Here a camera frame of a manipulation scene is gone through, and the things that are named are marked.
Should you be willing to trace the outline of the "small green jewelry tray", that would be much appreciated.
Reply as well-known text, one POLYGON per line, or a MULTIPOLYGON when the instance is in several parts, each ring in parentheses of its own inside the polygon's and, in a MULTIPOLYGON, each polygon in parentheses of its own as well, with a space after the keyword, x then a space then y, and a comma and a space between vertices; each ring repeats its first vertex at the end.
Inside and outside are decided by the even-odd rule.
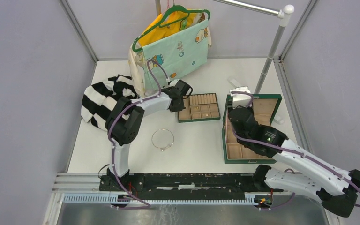
POLYGON ((219 120, 221 118, 216 93, 192 94, 184 99, 185 109, 177 112, 179 123, 219 120))

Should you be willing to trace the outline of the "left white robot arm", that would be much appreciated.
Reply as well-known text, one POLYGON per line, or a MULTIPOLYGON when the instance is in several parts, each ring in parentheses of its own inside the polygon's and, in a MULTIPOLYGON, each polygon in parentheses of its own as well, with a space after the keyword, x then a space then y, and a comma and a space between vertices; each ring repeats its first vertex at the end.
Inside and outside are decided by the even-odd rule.
POLYGON ((188 83, 176 80, 173 86, 159 89, 151 96, 133 100, 121 97, 118 100, 105 123, 107 137, 112 144, 107 175, 111 177, 113 188, 123 191, 128 187, 130 144, 137 137, 142 120, 159 111, 184 110, 184 99, 192 92, 193 88, 188 83))

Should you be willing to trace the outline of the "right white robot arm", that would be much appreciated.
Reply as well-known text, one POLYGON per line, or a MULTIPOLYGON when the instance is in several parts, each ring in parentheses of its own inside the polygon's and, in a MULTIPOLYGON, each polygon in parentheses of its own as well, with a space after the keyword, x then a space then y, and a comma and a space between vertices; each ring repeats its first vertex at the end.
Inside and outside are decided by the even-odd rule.
POLYGON ((359 170, 335 167, 300 147, 283 132, 259 124, 251 107, 230 106, 227 117, 239 144, 297 171, 286 173, 260 165, 252 178, 255 190, 287 190, 313 199, 326 210, 345 218, 355 207, 360 208, 359 170))

